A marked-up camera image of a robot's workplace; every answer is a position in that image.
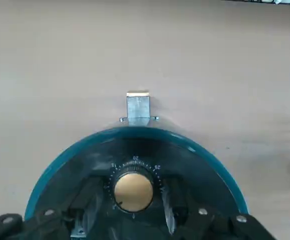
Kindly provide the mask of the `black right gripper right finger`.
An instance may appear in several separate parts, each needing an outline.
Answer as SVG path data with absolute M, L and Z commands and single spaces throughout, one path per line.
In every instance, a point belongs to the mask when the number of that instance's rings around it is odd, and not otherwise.
M 271 240 L 275 237 L 252 215 L 223 215 L 196 203 L 175 177 L 162 180 L 166 225 L 173 240 Z

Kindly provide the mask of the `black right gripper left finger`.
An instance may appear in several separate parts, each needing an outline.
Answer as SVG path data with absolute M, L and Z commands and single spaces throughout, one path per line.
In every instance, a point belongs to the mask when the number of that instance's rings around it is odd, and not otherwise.
M 0 215 L 0 240 L 96 240 L 101 204 L 101 177 L 50 184 L 32 215 Z

